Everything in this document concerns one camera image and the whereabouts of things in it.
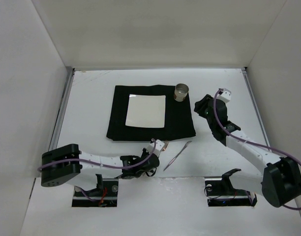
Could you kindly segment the square white plate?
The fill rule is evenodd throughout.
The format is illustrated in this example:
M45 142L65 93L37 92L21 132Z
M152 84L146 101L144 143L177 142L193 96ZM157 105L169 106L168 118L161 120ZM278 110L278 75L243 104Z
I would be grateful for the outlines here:
M130 94L125 125L137 128L164 128L165 95Z

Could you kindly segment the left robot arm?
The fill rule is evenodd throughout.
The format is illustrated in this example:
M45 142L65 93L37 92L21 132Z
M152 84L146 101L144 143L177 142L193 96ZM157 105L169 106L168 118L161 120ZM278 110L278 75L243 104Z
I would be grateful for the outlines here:
M68 183L90 189L97 184L98 175L112 179L139 178L159 167L163 146L162 141L152 140L140 156L106 157L82 152L77 144L69 144L42 154L42 164L37 168L41 172L41 186Z

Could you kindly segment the white paper cup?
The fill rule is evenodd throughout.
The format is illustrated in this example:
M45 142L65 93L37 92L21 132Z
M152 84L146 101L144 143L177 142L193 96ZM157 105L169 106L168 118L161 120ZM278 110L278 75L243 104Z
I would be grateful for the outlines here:
M174 100L177 102L183 102L187 97L189 87L186 84L177 84L174 90Z

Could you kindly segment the black cloth placemat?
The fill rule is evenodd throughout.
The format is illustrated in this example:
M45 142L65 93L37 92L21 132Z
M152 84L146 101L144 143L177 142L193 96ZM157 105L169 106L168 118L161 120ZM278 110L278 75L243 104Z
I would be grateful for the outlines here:
M147 142L152 138L159 140L178 140L196 135L189 95L183 102L174 98L174 86L115 86L111 116L106 137L113 141ZM163 128L140 128L125 125L129 95L165 95L165 126Z

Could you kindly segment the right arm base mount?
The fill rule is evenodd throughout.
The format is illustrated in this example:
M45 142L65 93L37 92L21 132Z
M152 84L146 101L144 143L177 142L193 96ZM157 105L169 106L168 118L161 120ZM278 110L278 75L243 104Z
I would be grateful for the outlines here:
M240 172L241 169L234 168L220 177L206 177L204 194L207 197L209 207L255 207L257 196L255 193L232 186L230 177Z

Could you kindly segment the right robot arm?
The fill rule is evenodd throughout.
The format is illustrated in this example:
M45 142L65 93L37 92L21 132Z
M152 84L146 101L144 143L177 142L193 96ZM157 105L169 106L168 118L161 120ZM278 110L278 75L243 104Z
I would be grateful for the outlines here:
M282 151L250 140L239 126L228 120L227 102L230 92L219 90L205 95L195 103L194 111L207 120L213 137L225 147L237 152L259 173L244 174L235 168L221 176L225 194L235 190L262 195L273 207L286 207L301 195L301 162Z

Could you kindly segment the copper fork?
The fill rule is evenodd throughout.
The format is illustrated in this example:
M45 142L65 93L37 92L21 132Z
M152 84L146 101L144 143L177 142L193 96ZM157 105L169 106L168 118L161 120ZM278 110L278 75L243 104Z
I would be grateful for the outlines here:
M166 140L166 141L164 142L164 146L163 146L163 148L162 148L161 151L165 151L165 150L167 149L167 147L168 147L168 144L169 144L169 141Z

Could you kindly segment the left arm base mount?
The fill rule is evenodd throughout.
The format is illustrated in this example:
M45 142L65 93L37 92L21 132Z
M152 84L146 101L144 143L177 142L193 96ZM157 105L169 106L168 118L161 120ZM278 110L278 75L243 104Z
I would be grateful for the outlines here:
M75 186L72 207L117 207L119 180L96 174L96 185L90 190Z

